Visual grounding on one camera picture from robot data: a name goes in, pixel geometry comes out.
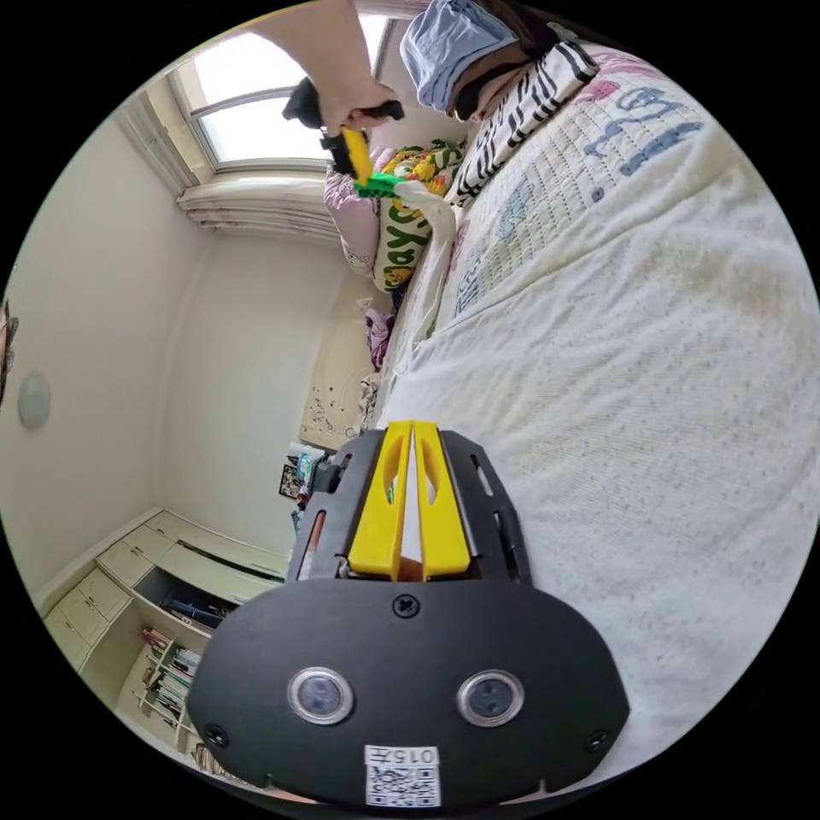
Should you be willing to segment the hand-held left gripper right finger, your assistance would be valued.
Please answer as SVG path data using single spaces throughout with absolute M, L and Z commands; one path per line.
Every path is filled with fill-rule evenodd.
M 419 545 L 426 582 L 462 576 L 471 555 L 440 432 L 433 422 L 413 422 L 419 504 Z

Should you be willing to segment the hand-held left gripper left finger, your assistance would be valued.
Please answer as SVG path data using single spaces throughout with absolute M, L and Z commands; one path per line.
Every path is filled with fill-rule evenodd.
M 381 431 L 359 522 L 348 551 L 350 570 L 398 580 L 407 501 L 407 472 L 413 423 L 394 422 Z

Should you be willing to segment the person's right hand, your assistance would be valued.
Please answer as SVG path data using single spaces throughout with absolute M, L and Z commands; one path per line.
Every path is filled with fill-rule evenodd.
M 375 79 L 368 55 L 356 58 L 348 54 L 341 62 L 324 67 L 313 82 L 319 94 L 325 132 L 329 136 L 337 136 L 343 129 L 363 130 L 377 126 L 387 116 L 371 112 L 399 101 L 393 88 Z

